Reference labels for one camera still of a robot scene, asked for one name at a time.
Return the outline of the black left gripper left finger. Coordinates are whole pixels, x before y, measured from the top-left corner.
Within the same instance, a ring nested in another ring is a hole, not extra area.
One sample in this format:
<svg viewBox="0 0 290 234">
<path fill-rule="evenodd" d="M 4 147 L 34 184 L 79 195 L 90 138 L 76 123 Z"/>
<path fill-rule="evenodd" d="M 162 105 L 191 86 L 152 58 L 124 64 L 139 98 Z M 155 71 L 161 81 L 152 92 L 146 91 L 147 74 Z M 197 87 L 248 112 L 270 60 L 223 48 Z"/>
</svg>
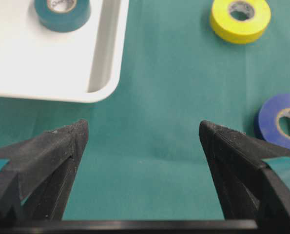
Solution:
<svg viewBox="0 0 290 234">
<path fill-rule="evenodd" d="M 0 228 L 62 219 L 88 135 L 81 119 L 0 148 Z"/>
</svg>

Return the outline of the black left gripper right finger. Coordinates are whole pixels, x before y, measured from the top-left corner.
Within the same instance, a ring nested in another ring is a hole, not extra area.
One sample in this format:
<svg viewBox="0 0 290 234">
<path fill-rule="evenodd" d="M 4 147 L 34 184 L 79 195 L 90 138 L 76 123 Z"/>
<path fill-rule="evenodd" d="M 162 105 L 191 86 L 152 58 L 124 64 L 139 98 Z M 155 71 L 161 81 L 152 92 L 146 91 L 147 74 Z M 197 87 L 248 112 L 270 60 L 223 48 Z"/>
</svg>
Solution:
<svg viewBox="0 0 290 234">
<path fill-rule="evenodd" d="M 224 217 L 262 234 L 290 234 L 290 188 L 268 164 L 290 150 L 203 120 L 199 139 Z"/>
</svg>

